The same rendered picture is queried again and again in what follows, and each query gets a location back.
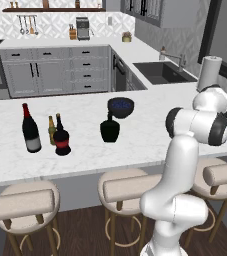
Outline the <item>dark green round bottle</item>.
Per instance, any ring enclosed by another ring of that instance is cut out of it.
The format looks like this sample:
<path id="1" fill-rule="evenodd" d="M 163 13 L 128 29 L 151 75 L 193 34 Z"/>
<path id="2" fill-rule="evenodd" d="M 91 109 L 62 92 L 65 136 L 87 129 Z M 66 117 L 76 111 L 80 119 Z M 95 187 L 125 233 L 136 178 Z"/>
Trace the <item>dark green round bottle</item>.
<path id="1" fill-rule="evenodd" d="M 104 142 L 115 143 L 120 132 L 120 124 L 113 120 L 113 114 L 108 112 L 107 119 L 100 124 L 100 133 Z"/>

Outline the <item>dark blue bowl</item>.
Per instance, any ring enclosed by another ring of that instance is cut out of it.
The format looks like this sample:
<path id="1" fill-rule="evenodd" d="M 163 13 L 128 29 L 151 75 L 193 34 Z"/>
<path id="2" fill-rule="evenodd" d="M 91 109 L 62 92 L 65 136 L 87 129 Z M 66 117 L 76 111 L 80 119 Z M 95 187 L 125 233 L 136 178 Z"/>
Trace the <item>dark blue bowl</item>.
<path id="1" fill-rule="evenodd" d="M 115 97 L 108 101 L 108 110 L 118 119 L 124 119 L 134 110 L 134 101 L 126 97 Z"/>

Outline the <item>black bottle with red band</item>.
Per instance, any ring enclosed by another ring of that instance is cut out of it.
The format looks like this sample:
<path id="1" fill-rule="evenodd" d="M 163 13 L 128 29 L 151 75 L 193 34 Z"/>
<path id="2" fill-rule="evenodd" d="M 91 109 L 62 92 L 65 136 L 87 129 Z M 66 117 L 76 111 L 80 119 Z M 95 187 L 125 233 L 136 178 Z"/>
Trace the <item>black bottle with red band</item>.
<path id="1" fill-rule="evenodd" d="M 53 135 L 53 139 L 56 145 L 56 154 L 60 156 L 68 155 L 71 152 L 69 146 L 69 133 L 64 129 L 60 114 L 56 114 L 57 119 L 57 130 Z"/>

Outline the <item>black dishwasher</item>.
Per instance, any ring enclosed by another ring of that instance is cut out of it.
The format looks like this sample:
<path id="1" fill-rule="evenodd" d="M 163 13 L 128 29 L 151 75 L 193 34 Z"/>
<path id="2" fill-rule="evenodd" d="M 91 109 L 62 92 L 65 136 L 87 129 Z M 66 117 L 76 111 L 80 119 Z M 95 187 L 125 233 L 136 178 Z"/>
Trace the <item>black dishwasher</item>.
<path id="1" fill-rule="evenodd" d="M 127 90 L 127 67 L 115 52 L 112 52 L 112 88 L 116 92 Z"/>

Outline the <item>small olive green bottle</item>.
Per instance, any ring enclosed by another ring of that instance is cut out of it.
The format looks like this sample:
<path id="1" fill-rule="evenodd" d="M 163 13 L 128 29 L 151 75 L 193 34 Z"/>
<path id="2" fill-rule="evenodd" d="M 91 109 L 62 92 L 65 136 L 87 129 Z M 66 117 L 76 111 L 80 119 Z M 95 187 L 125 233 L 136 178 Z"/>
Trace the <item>small olive green bottle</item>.
<path id="1" fill-rule="evenodd" d="M 52 118 L 52 116 L 49 116 L 48 133 L 49 133 L 49 137 L 50 137 L 50 143 L 52 145 L 55 145 L 55 141 L 54 141 L 54 138 L 53 138 L 55 132 L 56 132 L 56 127 L 54 125 L 53 118 Z"/>

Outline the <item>beige bar stool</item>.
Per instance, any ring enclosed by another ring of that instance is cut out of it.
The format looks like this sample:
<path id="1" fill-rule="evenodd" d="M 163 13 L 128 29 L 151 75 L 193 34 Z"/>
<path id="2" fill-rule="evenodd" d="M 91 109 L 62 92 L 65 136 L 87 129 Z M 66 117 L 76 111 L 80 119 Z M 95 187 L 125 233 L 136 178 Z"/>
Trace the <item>beige bar stool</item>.
<path id="1" fill-rule="evenodd" d="M 47 230 L 52 255 L 58 256 L 61 243 L 57 225 L 60 192 L 51 181 L 14 184 L 0 194 L 0 228 L 4 230 L 16 256 L 23 256 L 22 246 L 30 236 Z"/>
<path id="2" fill-rule="evenodd" d="M 223 203 L 218 216 L 215 216 L 210 211 L 213 223 L 209 228 L 199 229 L 193 227 L 189 230 L 185 240 L 185 247 L 189 246 L 194 231 L 210 231 L 209 242 L 214 240 L 227 209 L 227 163 L 218 158 L 200 158 L 191 194 L 206 200 L 222 200 Z"/>
<path id="3" fill-rule="evenodd" d="M 106 172 L 99 178 L 97 191 L 105 209 L 105 235 L 110 241 L 110 256 L 115 256 L 115 247 L 128 248 L 135 244 L 139 244 L 138 252 L 141 252 L 147 218 L 143 216 L 142 221 L 137 218 L 141 213 L 140 197 L 157 185 L 161 177 L 161 174 L 148 175 L 141 169 L 127 169 Z M 131 218 L 131 231 L 135 225 L 139 226 L 140 233 L 135 241 L 129 244 L 115 241 L 117 216 Z"/>

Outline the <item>dark sink basin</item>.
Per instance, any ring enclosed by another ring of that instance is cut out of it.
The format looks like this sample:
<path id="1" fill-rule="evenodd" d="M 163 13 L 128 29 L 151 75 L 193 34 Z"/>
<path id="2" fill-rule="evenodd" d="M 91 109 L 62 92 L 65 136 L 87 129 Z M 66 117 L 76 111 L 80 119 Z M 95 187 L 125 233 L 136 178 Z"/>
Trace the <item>dark sink basin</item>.
<path id="1" fill-rule="evenodd" d="M 197 79 L 171 62 L 134 63 L 152 85 L 196 82 Z"/>

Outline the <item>grey base cupboard run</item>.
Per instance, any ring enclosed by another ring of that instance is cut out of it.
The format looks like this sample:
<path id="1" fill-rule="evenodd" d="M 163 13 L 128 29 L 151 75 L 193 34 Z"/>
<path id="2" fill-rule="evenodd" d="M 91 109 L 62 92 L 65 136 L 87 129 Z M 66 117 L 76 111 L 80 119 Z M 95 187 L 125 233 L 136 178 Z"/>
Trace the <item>grey base cupboard run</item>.
<path id="1" fill-rule="evenodd" d="M 105 92 L 109 47 L 0 49 L 13 98 Z"/>

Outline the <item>dark red-capped wine bottle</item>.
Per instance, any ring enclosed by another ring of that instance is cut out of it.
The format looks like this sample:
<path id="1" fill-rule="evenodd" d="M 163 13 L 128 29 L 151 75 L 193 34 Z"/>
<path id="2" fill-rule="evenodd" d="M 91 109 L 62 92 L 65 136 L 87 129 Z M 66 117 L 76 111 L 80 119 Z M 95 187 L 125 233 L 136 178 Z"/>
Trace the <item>dark red-capped wine bottle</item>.
<path id="1" fill-rule="evenodd" d="M 30 115 L 28 105 L 26 103 L 23 103 L 22 107 L 24 113 L 22 131 L 26 148 L 27 151 L 30 153 L 37 153 L 42 148 L 38 127 L 32 116 Z"/>

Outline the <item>grey tap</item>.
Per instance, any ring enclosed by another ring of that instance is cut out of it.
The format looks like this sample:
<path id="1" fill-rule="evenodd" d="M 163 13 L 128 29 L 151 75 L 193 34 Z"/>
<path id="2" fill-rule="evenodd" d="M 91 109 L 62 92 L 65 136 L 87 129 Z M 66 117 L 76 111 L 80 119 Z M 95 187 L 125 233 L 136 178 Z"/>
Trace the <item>grey tap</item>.
<path id="1" fill-rule="evenodd" d="M 177 59 L 178 62 L 178 71 L 182 72 L 183 69 L 186 66 L 186 59 L 185 59 L 185 55 L 184 54 L 180 54 L 179 56 L 175 56 L 175 55 L 171 55 L 171 54 L 164 54 L 166 57 L 172 57 Z"/>

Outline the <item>wooden knife block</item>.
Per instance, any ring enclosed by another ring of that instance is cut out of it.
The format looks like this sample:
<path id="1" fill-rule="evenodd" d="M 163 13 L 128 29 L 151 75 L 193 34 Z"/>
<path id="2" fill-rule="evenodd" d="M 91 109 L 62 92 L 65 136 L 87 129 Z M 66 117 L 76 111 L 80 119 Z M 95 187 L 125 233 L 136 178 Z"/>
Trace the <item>wooden knife block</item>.
<path id="1" fill-rule="evenodd" d="M 70 40 L 77 39 L 77 31 L 74 28 L 73 24 L 69 24 L 69 38 L 70 38 Z"/>

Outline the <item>grey coffee machine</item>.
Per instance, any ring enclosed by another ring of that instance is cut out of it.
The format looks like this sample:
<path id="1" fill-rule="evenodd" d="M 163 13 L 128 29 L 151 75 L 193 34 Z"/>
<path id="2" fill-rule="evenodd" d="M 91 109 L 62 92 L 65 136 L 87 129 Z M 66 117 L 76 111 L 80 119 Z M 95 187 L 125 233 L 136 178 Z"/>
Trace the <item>grey coffee machine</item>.
<path id="1" fill-rule="evenodd" d="M 77 39 L 78 40 L 89 40 L 89 19 L 87 17 L 76 18 L 77 27 Z"/>

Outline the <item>white paper towel roll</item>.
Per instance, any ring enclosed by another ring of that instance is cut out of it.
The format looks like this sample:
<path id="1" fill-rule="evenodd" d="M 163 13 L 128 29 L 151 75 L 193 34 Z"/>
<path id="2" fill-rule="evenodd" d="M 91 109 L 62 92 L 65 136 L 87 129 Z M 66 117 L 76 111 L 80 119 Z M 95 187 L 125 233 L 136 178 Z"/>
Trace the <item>white paper towel roll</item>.
<path id="1" fill-rule="evenodd" d="M 217 83 L 221 64 L 221 57 L 205 56 L 203 58 L 197 83 L 197 90 L 199 92 Z"/>

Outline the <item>grey wall cupboards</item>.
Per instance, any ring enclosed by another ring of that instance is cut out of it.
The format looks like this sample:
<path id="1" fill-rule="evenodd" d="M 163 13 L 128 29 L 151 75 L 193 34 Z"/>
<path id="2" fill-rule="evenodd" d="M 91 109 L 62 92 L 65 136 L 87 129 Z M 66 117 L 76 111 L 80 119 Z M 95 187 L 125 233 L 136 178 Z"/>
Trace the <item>grey wall cupboards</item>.
<path id="1" fill-rule="evenodd" d="M 200 0 L 121 0 L 121 11 L 160 28 L 189 28 Z"/>

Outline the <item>dark wooden wall shelf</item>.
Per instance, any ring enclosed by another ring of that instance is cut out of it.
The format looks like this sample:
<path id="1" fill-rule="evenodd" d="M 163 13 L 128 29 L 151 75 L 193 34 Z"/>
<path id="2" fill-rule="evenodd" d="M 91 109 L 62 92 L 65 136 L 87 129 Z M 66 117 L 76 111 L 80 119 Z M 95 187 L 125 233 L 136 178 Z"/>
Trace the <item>dark wooden wall shelf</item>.
<path id="1" fill-rule="evenodd" d="M 27 12 L 106 12 L 105 8 L 51 8 L 49 6 L 49 0 L 42 0 L 42 7 L 37 8 L 5 8 L 2 12 L 19 12 L 19 13 L 27 13 Z"/>

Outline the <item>rail with hanging tools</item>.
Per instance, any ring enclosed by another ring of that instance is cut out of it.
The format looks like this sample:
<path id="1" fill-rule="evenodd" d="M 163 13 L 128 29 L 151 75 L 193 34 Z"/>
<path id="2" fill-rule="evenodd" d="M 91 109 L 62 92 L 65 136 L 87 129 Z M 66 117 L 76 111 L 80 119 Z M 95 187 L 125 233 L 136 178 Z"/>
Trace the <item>rail with hanging tools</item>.
<path id="1" fill-rule="evenodd" d="M 36 15 L 18 15 L 20 33 L 22 35 L 38 35 L 38 28 L 36 24 Z"/>

